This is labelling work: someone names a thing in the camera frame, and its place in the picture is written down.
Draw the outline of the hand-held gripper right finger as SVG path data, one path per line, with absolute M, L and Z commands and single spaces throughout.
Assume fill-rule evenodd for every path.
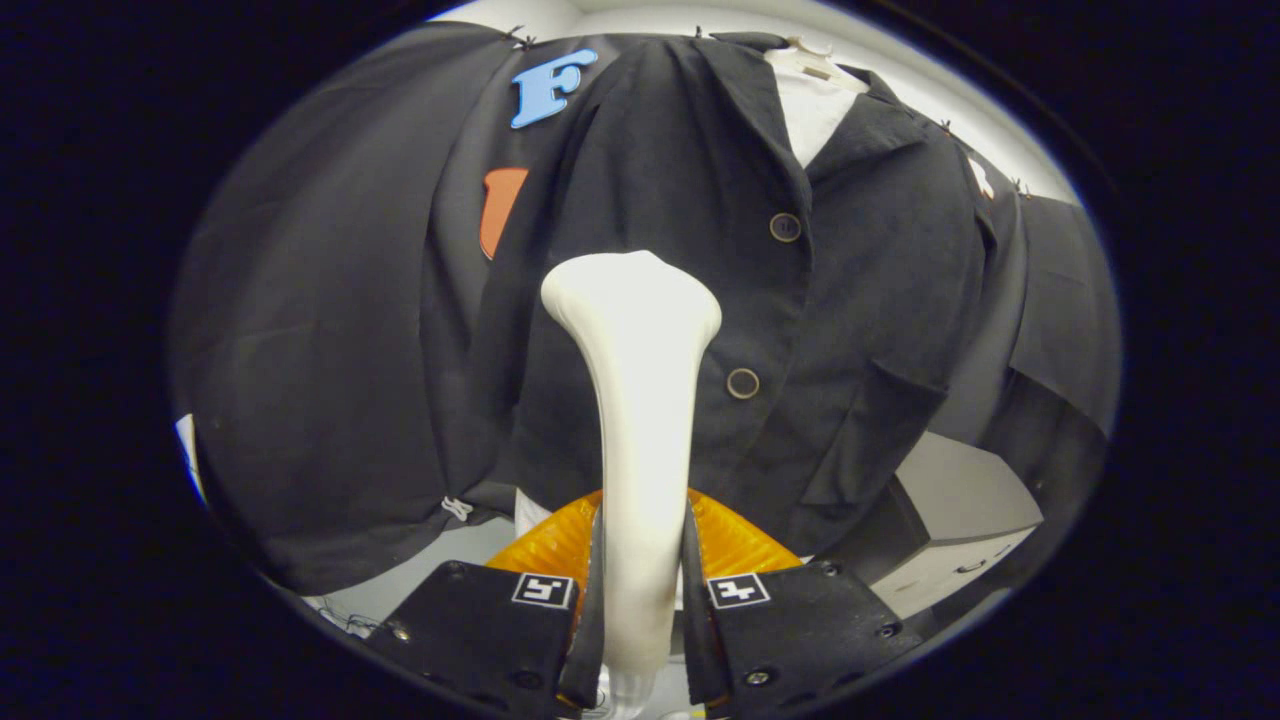
M 689 697 L 709 716 L 803 716 L 922 644 L 851 570 L 804 562 L 690 491 L 685 515 Z

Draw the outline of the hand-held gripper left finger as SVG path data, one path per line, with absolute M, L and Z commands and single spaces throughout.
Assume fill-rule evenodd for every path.
M 443 562 L 367 647 L 507 717 L 581 717 L 600 703 L 600 506 L 586 495 L 489 562 Z

